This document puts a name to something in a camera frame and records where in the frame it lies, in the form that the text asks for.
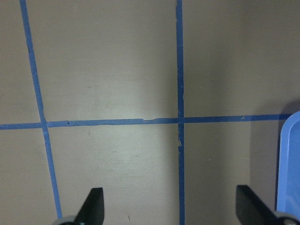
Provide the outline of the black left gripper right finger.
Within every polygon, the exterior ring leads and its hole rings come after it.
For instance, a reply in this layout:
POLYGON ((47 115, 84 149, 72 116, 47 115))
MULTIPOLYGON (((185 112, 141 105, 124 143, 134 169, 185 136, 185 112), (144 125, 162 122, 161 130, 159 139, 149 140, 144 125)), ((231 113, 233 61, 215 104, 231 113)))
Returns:
POLYGON ((277 217, 247 185, 236 187, 236 216, 242 225, 275 225, 277 217))

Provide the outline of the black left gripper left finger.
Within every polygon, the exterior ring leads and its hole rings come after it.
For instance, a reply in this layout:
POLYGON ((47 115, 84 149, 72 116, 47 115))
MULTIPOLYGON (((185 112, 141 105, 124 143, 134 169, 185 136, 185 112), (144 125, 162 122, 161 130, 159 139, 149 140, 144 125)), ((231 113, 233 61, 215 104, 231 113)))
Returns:
POLYGON ((92 188, 75 217, 75 225, 102 225, 104 222, 103 188, 92 188))

